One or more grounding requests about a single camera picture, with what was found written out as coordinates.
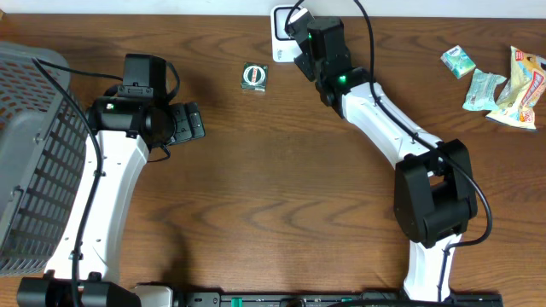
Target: wood grain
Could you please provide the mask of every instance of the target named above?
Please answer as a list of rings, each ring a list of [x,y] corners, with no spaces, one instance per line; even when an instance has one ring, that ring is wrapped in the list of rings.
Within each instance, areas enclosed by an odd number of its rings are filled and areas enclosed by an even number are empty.
[[[354,61],[367,67],[361,18],[345,18]],[[545,20],[373,19],[377,78],[413,120],[461,139],[495,223],[483,245],[456,252],[457,291],[498,291],[507,306],[538,306],[546,291],[546,101],[540,132],[485,120],[461,105],[461,80],[439,60],[460,44],[485,72],[509,76],[509,46],[546,55]],[[392,214],[393,171],[374,145],[323,106],[295,65],[270,56],[264,17],[8,15],[2,40],[54,49],[71,67],[121,74],[126,53],[172,61],[177,101],[198,101],[207,136],[147,165],[135,188],[121,285],[169,281],[226,292],[360,292],[400,288],[408,241]],[[270,65],[265,93],[243,91],[245,61]],[[89,105],[110,82],[73,77]],[[465,238],[481,234],[483,210]],[[0,304],[15,304],[17,278]]]

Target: teal box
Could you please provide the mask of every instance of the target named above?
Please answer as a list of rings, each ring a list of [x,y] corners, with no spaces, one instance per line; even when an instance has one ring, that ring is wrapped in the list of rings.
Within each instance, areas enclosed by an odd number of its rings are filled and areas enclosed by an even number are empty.
[[[470,60],[461,46],[455,46],[452,49],[449,49],[440,59],[457,78],[461,78],[476,68],[476,64]]]

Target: red logo on bag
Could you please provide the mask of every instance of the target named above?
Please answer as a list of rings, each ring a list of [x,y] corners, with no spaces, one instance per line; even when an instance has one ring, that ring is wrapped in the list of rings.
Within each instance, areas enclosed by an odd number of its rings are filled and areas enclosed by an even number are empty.
[[[523,61],[523,52],[521,50],[515,51],[515,60],[516,61]]]

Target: wooden table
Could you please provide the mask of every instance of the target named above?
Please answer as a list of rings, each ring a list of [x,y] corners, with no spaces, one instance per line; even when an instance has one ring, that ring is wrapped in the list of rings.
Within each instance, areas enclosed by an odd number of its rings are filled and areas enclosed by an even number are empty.
[[[367,67],[362,18],[345,18],[354,62]],[[450,284],[498,291],[507,306],[546,291],[546,101],[539,133],[461,106],[471,76],[439,60],[460,44],[485,72],[509,76],[509,46],[546,55],[544,20],[374,18],[377,78],[416,123],[468,147],[495,223],[483,245],[457,250]],[[271,59],[267,17],[7,15],[0,38],[54,49],[77,69],[121,74],[126,53],[172,61],[198,101],[207,136],[144,167],[121,251],[121,285],[169,281],[225,292],[361,292],[400,288],[408,240],[392,212],[394,172],[363,133],[319,100],[295,65]],[[241,89],[245,61],[270,66],[265,93]],[[110,81],[73,77],[86,104]],[[484,230],[483,209],[463,239]],[[2,279],[15,304],[18,278]]]

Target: plastic basket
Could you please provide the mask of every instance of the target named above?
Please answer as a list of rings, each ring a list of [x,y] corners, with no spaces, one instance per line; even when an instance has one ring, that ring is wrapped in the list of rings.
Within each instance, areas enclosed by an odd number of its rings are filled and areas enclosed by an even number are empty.
[[[67,67],[54,51],[0,42],[0,275],[43,270],[84,168],[81,119],[32,58]],[[44,68],[73,97],[70,73]]]

